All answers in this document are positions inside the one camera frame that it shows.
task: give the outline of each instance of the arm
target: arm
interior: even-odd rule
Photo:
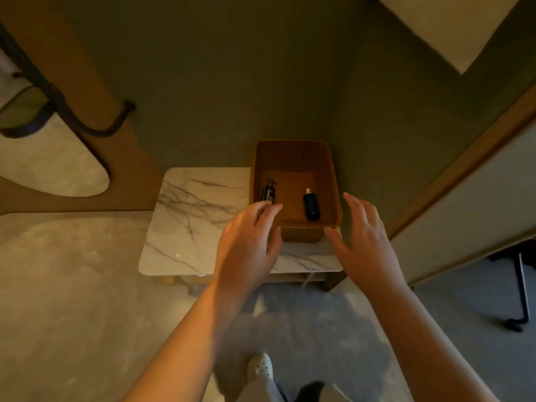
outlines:
[[[267,278],[281,250],[282,209],[254,203],[227,225],[218,243],[214,278],[171,334],[125,402],[197,402],[225,334],[247,299]]]
[[[497,402],[407,287],[376,208],[347,193],[344,197],[352,211],[352,248],[330,228],[326,237],[376,312],[415,402]]]

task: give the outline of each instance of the white perforated shoe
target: white perforated shoe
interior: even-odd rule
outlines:
[[[252,382],[259,375],[273,379],[273,367],[270,356],[266,353],[256,354],[249,360],[246,378]]]

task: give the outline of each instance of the white marble table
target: white marble table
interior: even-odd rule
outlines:
[[[248,205],[250,168],[172,168],[166,172],[139,260],[149,276],[214,272],[222,229]],[[284,243],[272,273],[342,268],[325,239]]]

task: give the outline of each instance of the black bottle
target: black bottle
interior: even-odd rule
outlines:
[[[276,198],[276,189],[273,187],[276,184],[276,182],[273,181],[273,179],[268,179],[268,184],[263,187],[263,193],[261,196],[261,201],[269,200],[272,202]]]
[[[320,218],[320,209],[318,208],[316,195],[311,193],[309,188],[307,188],[306,193],[303,196],[303,206],[305,208],[305,217],[307,220],[316,221]]]

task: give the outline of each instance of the mirror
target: mirror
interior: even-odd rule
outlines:
[[[0,68],[0,128],[31,123],[48,100],[23,78]],[[108,173],[57,114],[22,138],[0,135],[0,176],[27,188],[86,197],[108,189]]]

